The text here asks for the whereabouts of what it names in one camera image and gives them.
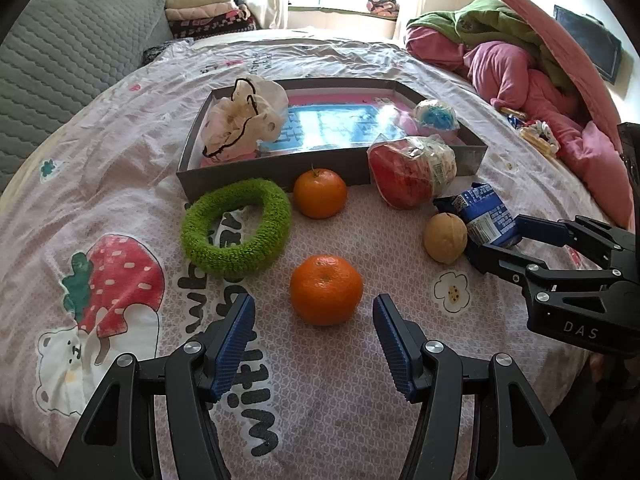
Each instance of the blue gripper pad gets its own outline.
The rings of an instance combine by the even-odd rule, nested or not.
[[[401,323],[401,330],[408,331],[404,325],[404,320],[400,317],[390,298],[388,298],[388,302],[391,302],[395,312],[389,312],[388,304],[385,305],[388,302],[385,301],[386,298],[384,296],[388,298],[388,295],[381,294],[373,300],[373,324],[376,327],[380,346],[382,346],[382,351],[385,353],[386,364],[389,366],[396,389],[404,395],[406,400],[412,402],[416,393],[412,358],[396,327]]]
[[[229,311],[227,317],[231,315],[232,310]],[[236,319],[226,332],[225,340],[216,356],[216,371],[211,383],[211,392],[216,400],[220,400],[234,383],[244,348],[249,342],[251,331],[254,328],[254,322],[255,303],[253,298],[247,296],[236,315]]]

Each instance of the white plastic bag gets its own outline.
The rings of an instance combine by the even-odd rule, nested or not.
[[[284,88],[257,75],[238,78],[231,99],[209,107],[200,137],[204,155],[216,161],[253,153],[258,141],[274,141],[287,120],[289,99]]]

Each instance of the orange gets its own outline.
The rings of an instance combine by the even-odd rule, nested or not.
[[[331,170],[305,171],[293,186],[293,200],[309,218],[329,218],[344,207],[347,185]]]
[[[362,277],[344,258],[318,254],[293,271],[289,293],[303,321],[335,325],[353,316],[362,298]]]

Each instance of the plastic wrapped item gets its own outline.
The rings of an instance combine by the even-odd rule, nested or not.
[[[425,99],[415,105],[413,116],[421,135],[434,135],[460,129],[456,112],[438,99]]]
[[[556,158],[560,144],[558,144],[548,124],[543,121],[529,121],[519,132],[524,140],[546,156],[546,158]]]
[[[258,141],[274,141],[287,120],[284,88],[256,75],[238,78],[231,99],[213,103],[203,121],[203,155],[215,161],[253,153]]]
[[[440,137],[378,138],[367,150],[372,180],[396,209],[412,209],[442,192],[456,176],[456,157]]]

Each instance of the green blanket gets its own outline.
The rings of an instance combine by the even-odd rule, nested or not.
[[[429,27],[455,43],[473,48],[487,41],[504,41],[522,47],[540,62],[553,84],[573,91],[574,84],[558,65],[542,38],[500,0],[474,0],[460,10],[427,12],[409,20],[407,27]]]

